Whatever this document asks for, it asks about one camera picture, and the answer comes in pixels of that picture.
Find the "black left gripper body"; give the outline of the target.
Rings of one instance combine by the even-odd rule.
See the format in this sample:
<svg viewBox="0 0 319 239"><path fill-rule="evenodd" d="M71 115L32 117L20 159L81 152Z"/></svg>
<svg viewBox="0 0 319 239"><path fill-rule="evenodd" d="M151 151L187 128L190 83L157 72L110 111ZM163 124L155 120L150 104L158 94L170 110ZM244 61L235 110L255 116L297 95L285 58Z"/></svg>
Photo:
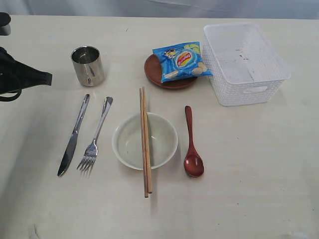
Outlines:
<svg viewBox="0 0 319 239"><path fill-rule="evenodd" d="M21 93L28 75L25 65L17 62L7 51L0 48L0 93Z"/></svg>

